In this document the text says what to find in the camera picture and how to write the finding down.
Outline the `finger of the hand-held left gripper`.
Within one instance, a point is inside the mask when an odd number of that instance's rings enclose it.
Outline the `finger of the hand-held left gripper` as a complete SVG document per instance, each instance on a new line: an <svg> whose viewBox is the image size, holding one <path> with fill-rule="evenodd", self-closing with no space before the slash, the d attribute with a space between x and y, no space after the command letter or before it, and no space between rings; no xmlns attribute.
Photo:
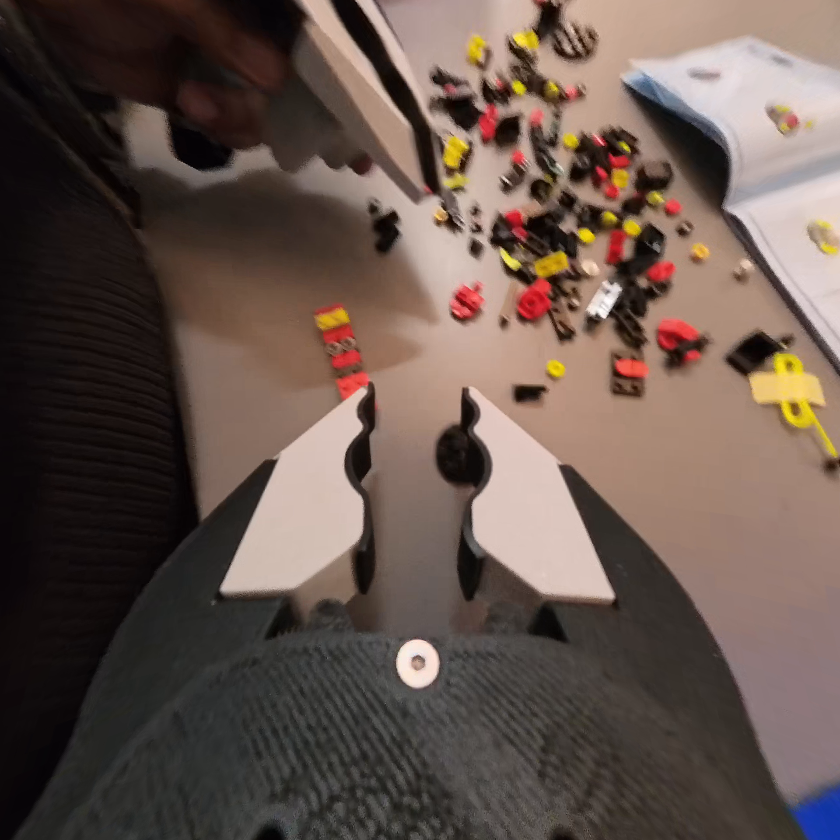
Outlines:
<svg viewBox="0 0 840 840"><path fill-rule="evenodd" d="M359 46L389 99L413 132L423 186L440 194L438 135L403 48L377 2L359 1Z"/></svg>
<svg viewBox="0 0 840 840"><path fill-rule="evenodd" d="M296 2L292 63L363 154L413 202L435 193L435 128L424 91L378 2Z"/></svg>

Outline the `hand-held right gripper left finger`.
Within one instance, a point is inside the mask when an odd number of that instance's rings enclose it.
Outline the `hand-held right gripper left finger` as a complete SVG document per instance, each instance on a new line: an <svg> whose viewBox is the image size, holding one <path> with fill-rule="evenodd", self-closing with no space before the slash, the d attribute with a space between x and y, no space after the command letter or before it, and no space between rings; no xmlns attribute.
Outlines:
<svg viewBox="0 0 840 840"><path fill-rule="evenodd" d="M375 576L364 485L372 467L368 384L280 451L222 583L226 600L351 601Z"/></svg>

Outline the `pile of lego pieces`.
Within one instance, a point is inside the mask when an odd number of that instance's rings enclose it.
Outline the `pile of lego pieces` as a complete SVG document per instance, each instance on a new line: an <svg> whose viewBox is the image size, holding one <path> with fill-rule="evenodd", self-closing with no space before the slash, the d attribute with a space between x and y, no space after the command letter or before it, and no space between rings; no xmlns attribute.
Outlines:
<svg viewBox="0 0 840 840"><path fill-rule="evenodd" d="M438 136L444 196L435 223L467 228L475 256L485 245L495 249L518 284L517 302L534 280L548 280L553 305L541 319L548 317L560 341L576 334L568 312L581 304L581 281L605 268L605 280L584 309L583 328L612 322L619 340L640 351L648 343L649 305L670 290L676 271L665 259L668 235L643 217L648 210L681 214L680 202L668 196L676 172L667 160L645 159L639 138L622 125L564 132L565 111L584 101L587 89L541 68L542 49L555 54L553 35L538 41L532 26L525 28L507 38L507 67L493 67L490 43L474 35L466 48L468 64L479 72L474 79L441 66L430 69L430 111L457 129ZM468 187L479 145L504 153L499 191L521 199L496 211L488 227L478 203L461 209L456 196ZM606 251L600 266L581 250L601 236ZM520 320L516 309L514 316Z"/></svg>

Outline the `black lego slope brick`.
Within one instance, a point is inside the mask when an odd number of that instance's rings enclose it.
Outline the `black lego slope brick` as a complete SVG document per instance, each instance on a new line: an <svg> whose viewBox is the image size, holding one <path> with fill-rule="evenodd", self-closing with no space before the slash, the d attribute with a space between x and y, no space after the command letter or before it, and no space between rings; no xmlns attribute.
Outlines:
<svg viewBox="0 0 840 840"><path fill-rule="evenodd" d="M763 330L755 330L740 340L724 357L725 363L742 376L749 376L762 368L777 353L787 351L792 336L779 338Z"/></svg>

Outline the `person's left hand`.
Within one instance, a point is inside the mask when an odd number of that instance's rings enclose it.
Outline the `person's left hand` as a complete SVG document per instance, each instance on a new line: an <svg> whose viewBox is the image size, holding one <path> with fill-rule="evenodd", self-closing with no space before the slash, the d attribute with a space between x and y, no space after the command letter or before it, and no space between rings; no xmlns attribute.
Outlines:
<svg viewBox="0 0 840 840"><path fill-rule="evenodd" d="M224 2L21 2L60 60L118 98L176 112L237 151L266 141L290 75L274 43Z"/></svg>

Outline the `red rounded lego plate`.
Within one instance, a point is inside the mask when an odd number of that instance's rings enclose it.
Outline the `red rounded lego plate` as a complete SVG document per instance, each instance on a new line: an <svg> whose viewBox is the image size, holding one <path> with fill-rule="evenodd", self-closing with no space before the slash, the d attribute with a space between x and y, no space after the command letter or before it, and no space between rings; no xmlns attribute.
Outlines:
<svg viewBox="0 0 840 840"><path fill-rule="evenodd" d="M553 305L553 288L545 278L538 278L520 294L516 306L522 321L535 322L547 314Z"/></svg>

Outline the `black plate with red tile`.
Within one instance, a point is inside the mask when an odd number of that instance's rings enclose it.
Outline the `black plate with red tile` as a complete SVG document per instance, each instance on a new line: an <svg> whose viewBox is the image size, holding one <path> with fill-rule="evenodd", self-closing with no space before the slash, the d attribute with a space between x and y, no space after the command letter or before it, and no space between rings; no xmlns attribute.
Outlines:
<svg viewBox="0 0 840 840"><path fill-rule="evenodd" d="M639 353L611 352L610 391L614 396L644 397L648 373L648 365Z"/></svg>

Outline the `instruction booklet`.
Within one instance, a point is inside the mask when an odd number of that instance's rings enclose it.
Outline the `instruction booklet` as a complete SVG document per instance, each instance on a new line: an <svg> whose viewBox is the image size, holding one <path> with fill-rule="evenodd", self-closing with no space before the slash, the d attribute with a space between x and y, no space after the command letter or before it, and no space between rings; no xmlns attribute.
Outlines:
<svg viewBox="0 0 840 840"><path fill-rule="evenodd" d="M747 36L636 59L623 83L724 151L724 214L838 370L839 69Z"/></svg>

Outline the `red black lego claw assembly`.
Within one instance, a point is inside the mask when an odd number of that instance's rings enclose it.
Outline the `red black lego claw assembly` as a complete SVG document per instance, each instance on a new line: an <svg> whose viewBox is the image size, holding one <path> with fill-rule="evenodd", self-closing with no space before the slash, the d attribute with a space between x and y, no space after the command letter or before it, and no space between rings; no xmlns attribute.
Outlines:
<svg viewBox="0 0 840 840"><path fill-rule="evenodd" d="M665 354L668 368L677 369L697 362L711 340L685 321L667 318L657 329L657 345Z"/></svg>

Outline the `blue plastic bin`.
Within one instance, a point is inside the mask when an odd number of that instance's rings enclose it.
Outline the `blue plastic bin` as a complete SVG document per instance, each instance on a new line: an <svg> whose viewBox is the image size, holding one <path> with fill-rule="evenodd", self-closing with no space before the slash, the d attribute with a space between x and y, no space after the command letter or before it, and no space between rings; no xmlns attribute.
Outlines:
<svg viewBox="0 0 840 840"><path fill-rule="evenodd" d="M839 783L797 802L791 813L807 839L839 839Z"/></svg>

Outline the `red yellow lego assembly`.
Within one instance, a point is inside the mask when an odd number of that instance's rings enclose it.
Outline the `red yellow lego assembly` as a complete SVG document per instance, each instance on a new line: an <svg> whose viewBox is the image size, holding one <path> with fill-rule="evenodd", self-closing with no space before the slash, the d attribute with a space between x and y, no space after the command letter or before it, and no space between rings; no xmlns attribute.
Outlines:
<svg viewBox="0 0 840 840"><path fill-rule="evenodd" d="M316 309L312 316L329 357L339 399L346 402L371 382L350 315L343 305L332 304Z"/></svg>

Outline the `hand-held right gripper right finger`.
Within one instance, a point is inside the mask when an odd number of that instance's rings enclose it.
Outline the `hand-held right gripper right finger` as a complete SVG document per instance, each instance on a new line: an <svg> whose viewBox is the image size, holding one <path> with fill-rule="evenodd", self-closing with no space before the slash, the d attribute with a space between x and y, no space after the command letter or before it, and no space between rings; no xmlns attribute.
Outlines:
<svg viewBox="0 0 840 840"><path fill-rule="evenodd" d="M473 386L461 392L459 430L470 487L457 551L465 600L614 604L564 464Z"/></svg>

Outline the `black round lego plate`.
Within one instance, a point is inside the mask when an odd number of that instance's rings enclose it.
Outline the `black round lego plate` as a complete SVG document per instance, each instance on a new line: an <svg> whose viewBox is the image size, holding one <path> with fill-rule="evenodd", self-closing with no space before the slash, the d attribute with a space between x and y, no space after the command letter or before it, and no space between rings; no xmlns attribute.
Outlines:
<svg viewBox="0 0 840 840"><path fill-rule="evenodd" d="M441 477L457 487L478 487L488 468L482 447L459 424L447 426L435 445L435 463Z"/></svg>
<svg viewBox="0 0 840 840"><path fill-rule="evenodd" d="M599 46L596 29L575 21L563 22L553 34L553 50L563 60L583 62L591 59Z"/></svg>

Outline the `person's left forearm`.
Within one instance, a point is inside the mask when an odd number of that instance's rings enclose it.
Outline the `person's left forearm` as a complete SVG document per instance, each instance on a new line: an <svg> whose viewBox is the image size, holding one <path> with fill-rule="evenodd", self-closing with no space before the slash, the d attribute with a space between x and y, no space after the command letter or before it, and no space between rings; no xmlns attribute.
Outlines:
<svg viewBox="0 0 840 840"><path fill-rule="evenodd" d="M169 104L188 2L2 2L2 838L196 524L122 98Z"/></svg>

